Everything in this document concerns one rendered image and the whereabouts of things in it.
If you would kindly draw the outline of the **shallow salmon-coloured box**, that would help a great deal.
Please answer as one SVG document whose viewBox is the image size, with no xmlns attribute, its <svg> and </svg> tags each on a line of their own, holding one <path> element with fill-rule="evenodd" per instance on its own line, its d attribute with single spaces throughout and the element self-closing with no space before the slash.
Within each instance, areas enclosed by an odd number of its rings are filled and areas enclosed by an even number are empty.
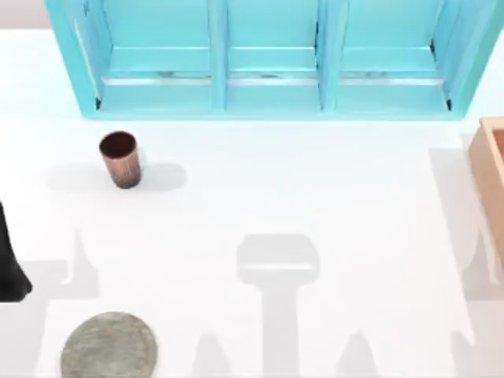
<svg viewBox="0 0 504 378">
<path fill-rule="evenodd" d="M 504 117 L 482 117 L 469 144 L 472 175 L 504 270 Z"/>
</svg>

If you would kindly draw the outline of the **copper brown cup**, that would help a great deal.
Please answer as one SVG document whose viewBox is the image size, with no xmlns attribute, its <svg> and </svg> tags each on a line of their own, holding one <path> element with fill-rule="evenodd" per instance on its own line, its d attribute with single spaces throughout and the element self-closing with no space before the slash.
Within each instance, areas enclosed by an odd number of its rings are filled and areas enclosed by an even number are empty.
<svg viewBox="0 0 504 378">
<path fill-rule="evenodd" d="M 139 184 L 142 173 L 135 137 L 125 131 L 110 132 L 99 143 L 99 152 L 114 184 L 130 189 Z"/>
</svg>

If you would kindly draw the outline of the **round grey coaster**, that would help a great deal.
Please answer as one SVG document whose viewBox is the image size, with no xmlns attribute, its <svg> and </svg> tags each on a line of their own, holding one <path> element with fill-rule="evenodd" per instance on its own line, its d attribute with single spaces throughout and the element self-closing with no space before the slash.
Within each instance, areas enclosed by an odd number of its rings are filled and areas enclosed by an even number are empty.
<svg viewBox="0 0 504 378">
<path fill-rule="evenodd" d="M 77 326 L 61 350 L 61 378 L 153 378 L 158 343 L 152 328 L 125 312 L 105 312 Z"/>
</svg>

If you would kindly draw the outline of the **light blue rack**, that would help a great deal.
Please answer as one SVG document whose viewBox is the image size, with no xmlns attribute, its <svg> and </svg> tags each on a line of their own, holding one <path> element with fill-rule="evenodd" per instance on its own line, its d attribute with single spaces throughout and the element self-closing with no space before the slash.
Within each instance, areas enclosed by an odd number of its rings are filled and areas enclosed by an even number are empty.
<svg viewBox="0 0 504 378">
<path fill-rule="evenodd" d="M 455 120 L 504 0 L 45 0 L 92 120 Z"/>
</svg>

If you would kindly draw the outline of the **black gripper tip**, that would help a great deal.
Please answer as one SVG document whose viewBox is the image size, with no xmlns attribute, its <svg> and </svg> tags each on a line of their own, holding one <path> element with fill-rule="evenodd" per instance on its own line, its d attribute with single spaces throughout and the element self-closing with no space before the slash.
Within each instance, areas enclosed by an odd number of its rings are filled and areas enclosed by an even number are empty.
<svg viewBox="0 0 504 378">
<path fill-rule="evenodd" d="M 22 302 L 31 292 L 32 282 L 13 252 L 5 212 L 0 202 L 0 303 Z"/>
</svg>

